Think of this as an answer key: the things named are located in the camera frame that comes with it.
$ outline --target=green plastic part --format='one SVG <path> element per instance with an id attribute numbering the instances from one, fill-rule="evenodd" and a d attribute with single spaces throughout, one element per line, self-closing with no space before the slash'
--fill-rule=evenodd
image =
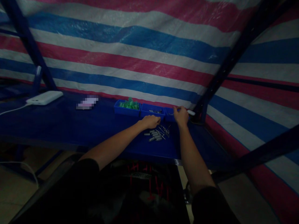
<path id="1" fill-rule="evenodd" d="M 125 100 L 125 102 L 120 102 L 119 107 L 129 108 L 133 110 L 139 110 L 139 104 L 138 102 L 134 102 L 131 97 L 129 97 L 128 101 Z"/>

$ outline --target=black shirt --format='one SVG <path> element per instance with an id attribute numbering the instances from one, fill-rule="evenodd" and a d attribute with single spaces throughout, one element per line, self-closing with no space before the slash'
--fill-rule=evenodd
<path id="1" fill-rule="evenodd" d="M 167 166 L 115 161 L 101 172 L 77 162 L 14 223 L 185 223 L 184 203 Z M 194 223 L 239 223 L 214 187 L 193 198 Z"/>

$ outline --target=floor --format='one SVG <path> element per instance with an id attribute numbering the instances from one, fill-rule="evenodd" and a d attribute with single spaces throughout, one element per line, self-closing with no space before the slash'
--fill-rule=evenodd
<path id="1" fill-rule="evenodd" d="M 30 147 L 25 150 L 25 160 L 34 171 L 50 159 L 57 150 Z M 47 167 L 39 177 L 47 179 L 56 167 L 72 152 L 64 152 Z M 183 187 L 187 177 L 182 166 L 179 172 Z M 278 224 L 276 216 L 246 175 L 241 174 L 222 182 L 219 185 L 231 209 L 241 223 L 271 223 Z M 36 191 L 36 184 L 0 167 L 0 223 L 7 224 Z M 193 214 L 191 205 L 187 205 L 191 223 Z"/>

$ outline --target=person's left hand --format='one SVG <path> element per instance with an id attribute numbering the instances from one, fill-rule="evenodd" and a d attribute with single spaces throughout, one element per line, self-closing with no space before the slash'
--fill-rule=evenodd
<path id="1" fill-rule="evenodd" d="M 161 118 L 154 115 L 145 116 L 142 120 L 138 121 L 144 129 L 154 129 L 160 124 Z"/>

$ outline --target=charging cable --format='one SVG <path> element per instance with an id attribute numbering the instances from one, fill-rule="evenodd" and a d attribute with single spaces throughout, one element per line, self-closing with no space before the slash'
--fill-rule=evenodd
<path id="1" fill-rule="evenodd" d="M 26 103 L 24 106 L 19 107 L 19 108 L 17 108 L 17 109 L 13 109 L 13 110 L 5 111 L 5 112 L 1 113 L 0 116 L 3 115 L 3 114 L 6 114 L 6 113 L 8 113 L 8 112 L 12 112 L 12 111 L 15 111 L 15 110 L 22 109 L 22 108 L 24 108 L 24 107 L 26 107 L 26 106 L 30 106 L 30 105 L 31 105 L 31 103 Z"/>
<path id="2" fill-rule="evenodd" d="M 10 161 L 10 162 L 0 162 L 0 164 L 1 164 L 1 163 L 20 163 L 20 164 L 24 164 L 24 165 L 26 165 L 26 166 L 29 168 L 30 172 L 32 173 L 32 175 L 33 175 L 33 177 L 34 177 L 34 179 L 35 179 L 35 182 L 36 182 L 36 187 L 37 187 L 37 189 L 38 189 L 39 185 L 38 185 L 38 181 L 37 181 L 36 175 L 35 175 L 33 169 L 31 168 L 31 166 L 29 166 L 27 163 L 24 163 L 24 162 L 15 162 L 15 161 Z"/>

